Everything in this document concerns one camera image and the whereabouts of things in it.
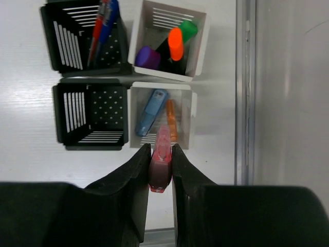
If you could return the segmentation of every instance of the pink highlighter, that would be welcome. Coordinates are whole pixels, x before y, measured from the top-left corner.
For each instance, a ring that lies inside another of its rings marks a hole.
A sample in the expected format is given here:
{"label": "pink highlighter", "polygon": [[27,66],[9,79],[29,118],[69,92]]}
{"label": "pink highlighter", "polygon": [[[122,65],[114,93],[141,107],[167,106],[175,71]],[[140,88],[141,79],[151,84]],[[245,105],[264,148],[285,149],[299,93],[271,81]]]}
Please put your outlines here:
{"label": "pink highlighter", "polygon": [[161,125],[156,135],[149,167],[149,185],[152,192],[163,193],[172,176],[170,129]]}

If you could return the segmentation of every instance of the empty black basket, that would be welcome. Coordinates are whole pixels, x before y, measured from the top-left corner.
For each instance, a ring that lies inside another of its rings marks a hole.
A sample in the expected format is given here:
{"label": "empty black basket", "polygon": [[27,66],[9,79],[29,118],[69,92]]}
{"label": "empty black basket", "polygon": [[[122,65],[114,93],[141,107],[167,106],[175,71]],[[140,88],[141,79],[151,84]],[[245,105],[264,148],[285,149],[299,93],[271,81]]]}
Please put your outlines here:
{"label": "empty black basket", "polygon": [[53,87],[58,142],[67,150],[121,150],[127,89],[118,79],[68,79]]}
{"label": "empty black basket", "polygon": [[52,68],[63,77],[128,75],[128,40],[120,17],[113,26],[95,67],[87,60],[99,0],[48,0],[41,8]]}

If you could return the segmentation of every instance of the tabletop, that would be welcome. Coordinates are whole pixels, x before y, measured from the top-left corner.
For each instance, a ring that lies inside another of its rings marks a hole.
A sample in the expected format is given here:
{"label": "tabletop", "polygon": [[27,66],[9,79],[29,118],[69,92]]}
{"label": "tabletop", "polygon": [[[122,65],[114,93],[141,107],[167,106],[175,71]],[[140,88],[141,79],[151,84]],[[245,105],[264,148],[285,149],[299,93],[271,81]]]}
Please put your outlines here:
{"label": "tabletop", "polygon": [[[199,4],[197,0],[185,2]],[[56,141],[51,69],[39,8],[45,0],[0,3],[0,181],[65,181],[78,186],[105,176],[137,149],[66,151]],[[130,37],[135,0],[119,0]],[[195,143],[188,159],[218,184],[234,182],[235,1],[204,0],[211,27],[203,73],[189,83],[198,94]],[[134,74],[120,81],[168,82]],[[147,229],[173,227],[172,188],[150,193]]]}

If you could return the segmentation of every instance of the red pen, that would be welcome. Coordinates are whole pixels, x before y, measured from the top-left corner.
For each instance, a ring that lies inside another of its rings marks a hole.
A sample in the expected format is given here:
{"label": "red pen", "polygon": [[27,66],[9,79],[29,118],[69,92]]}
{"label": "red pen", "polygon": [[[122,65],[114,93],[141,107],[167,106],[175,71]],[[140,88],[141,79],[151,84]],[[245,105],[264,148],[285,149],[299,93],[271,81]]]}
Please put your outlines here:
{"label": "red pen", "polygon": [[161,125],[156,135],[149,167],[149,185],[152,192],[163,193],[172,176],[170,129]]}
{"label": "red pen", "polygon": [[98,13],[97,13],[96,21],[95,21],[93,40],[92,40],[92,44],[90,46],[87,67],[90,66],[90,63],[94,58],[95,50],[96,50],[96,47],[98,44],[98,39],[99,39],[101,30],[102,30],[103,18],[104,18],[107,2],[108,2],[108,0],[100,0],[100,2],[99,2]]}

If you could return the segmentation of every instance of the purple marker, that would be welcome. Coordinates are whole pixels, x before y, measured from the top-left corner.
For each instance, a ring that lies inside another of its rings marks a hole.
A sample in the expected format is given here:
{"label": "purple marker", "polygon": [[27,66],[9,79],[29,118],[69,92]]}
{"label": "purple marker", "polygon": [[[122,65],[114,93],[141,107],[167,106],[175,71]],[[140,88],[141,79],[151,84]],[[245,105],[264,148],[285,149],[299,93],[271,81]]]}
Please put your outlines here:
{"label": "purple marker", "polygon": [[160,53],[144,46],[136,56],[135,65],[142,68],[158,69],[160,61]]}

